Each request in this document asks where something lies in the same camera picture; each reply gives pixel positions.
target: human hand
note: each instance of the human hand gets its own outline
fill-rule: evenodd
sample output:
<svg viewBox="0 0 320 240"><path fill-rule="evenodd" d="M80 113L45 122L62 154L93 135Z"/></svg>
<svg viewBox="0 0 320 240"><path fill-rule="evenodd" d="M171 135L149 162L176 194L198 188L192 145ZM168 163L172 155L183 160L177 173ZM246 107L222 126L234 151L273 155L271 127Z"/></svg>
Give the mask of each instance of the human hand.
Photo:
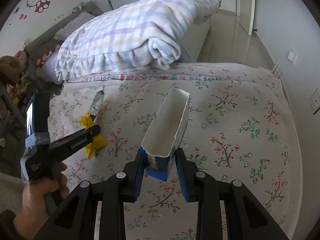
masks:
<svg viewBox="0 0 320 240"><path fill-rule="evenodd" d="M61 171L67 166L63 163ZM61 197L64 199L69 194L67 177L61 174L59 181L43 177L32 183L26 183L22 194L22 208L13 221L19 236L26 240L32 240L40 228L49 218L46 212L44 195L60 188Z"/></svg>

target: triangular cutout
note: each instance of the triangular cutout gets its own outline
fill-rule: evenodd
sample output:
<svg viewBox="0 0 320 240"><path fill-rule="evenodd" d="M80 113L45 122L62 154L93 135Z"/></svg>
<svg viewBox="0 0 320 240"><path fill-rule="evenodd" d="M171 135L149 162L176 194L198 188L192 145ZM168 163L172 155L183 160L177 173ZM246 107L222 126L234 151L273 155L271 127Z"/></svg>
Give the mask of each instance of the triangular cutout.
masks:
<svg viewBox="0 0 320 240"><path fill-rule="evenodd" d="M245 211L248 216L248 222L251 228L258 228L267 225L267 219L263 214L258 210L258 208L251 202L247 197L243 197L243 203Z"/></svg>
<svg viewBox="0 0 320 240"><path fill-rule="evenodd" d="M71 229L76 215L78 203L79 197L76 196L70 201L68 208L61 212L61 214L57 217L57 219L54 221L54 224L59 227Z"/></svg>

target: cardboard box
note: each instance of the cardboard box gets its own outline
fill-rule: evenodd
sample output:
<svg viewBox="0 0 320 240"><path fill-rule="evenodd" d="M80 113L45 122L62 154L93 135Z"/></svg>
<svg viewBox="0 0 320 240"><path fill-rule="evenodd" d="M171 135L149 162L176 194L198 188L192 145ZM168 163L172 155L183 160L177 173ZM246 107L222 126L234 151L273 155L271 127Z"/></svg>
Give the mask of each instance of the cardboard box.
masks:
<svg viewBox="0 0 320 240"><path fill-rule="evenodd" d="M141 142L142 156L148 163L146 173L154 178L167 181L169 177L174 152L187 129L189 99L189 93L172 89Z"/></svg>

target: floral bedsheet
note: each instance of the floral bedsheet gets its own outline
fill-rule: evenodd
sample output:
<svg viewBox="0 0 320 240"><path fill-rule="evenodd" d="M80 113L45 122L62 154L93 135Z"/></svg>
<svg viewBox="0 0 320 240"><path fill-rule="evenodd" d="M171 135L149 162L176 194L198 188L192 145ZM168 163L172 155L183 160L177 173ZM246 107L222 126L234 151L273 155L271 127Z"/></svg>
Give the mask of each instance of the floral bedsheet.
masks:
<svg viewBox="0 0 320 240"><path fill-rule="evenodd" d="M269 70L239 64L176 64L169 73L100 73L69 81L50 104L51 140L73 133L95 94L104 90L98 124L109 144L88 160L80 150L65 163L69 187L98 182L134 160L172 88L190 93L181 147L218 180L241 180L291 238L302 195L299 143L282 84ZM225 239L226 221L221 207ZM182 197L175 166L167 182L144 175L141 195L125 204L127 239L194 240L197 203Z"/></svg>

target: blanket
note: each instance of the blanket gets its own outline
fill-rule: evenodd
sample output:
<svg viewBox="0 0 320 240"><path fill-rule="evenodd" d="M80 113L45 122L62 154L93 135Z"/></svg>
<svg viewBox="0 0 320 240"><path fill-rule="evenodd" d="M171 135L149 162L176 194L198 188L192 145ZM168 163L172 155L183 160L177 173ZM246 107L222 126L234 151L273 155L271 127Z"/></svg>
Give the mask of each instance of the blanket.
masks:
<svg viewBox="0 0 320 240"><path fill-rule="evenodd" d="M181 144L187 159L217 180L241 180L291 238L301 205L302 165L281 81L266 69L240 64L171 67L176 68L170 73L153 69L79 78L51 100L48 127L51 140L57 140L81 129L81 115L97 91L105 93L98 124L109 144L92 160L81 150L65 161L70 189L81 180L104 181L134 160L164 98L179 88L190 93ZM124 205L129 240L195 239L197 203L184 201L175 165L167 182L145 174L138 201ZM221 215L227 239L223 205Z"/></svg>
<svg viewBox="0 0 320 240"><path fill-rule="evenodd" d="M156 66L168 70L181 55L189 26L216 13L221 0L140 0L104 13L62 44L59 81L92 73Z"/></svg>

